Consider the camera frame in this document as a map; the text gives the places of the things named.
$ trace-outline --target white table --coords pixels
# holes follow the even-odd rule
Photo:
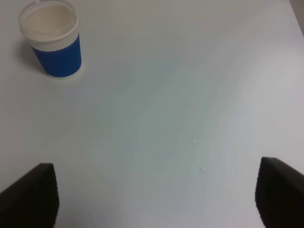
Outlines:
[[[0,190],[55,165],[57,228],[262,228],[262,156],[304,172],[287,0],[74,0],[83,68],[45,76],[0,3]]]

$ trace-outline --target paper cup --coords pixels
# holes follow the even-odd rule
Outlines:
[[[50,76],[65,78],[80,69],[78,16],[68,2],[37,0],[21,12],[19,24]]]

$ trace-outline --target table surface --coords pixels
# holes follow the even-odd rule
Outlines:
[[[0,190],[57,173],[57,228],[262,228],[262,156],[304,172],[287,0],[74,0],[83,67],[47,77],[0,3]]]

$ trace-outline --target black object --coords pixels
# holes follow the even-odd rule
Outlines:
[[[58,209],[54,165],[41,163],[0,193],[0,228],[52,228]]]
[[[266,228],[304,227],[304,175],[277,158],[263,157],[256,206]]]

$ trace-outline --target white tabletop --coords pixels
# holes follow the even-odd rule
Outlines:
[[[57,173],[57,228],[262,228],[262,156],[304,172],[287,0],[74,0],[83,68],[47,77],[0,3],[0,190]]]

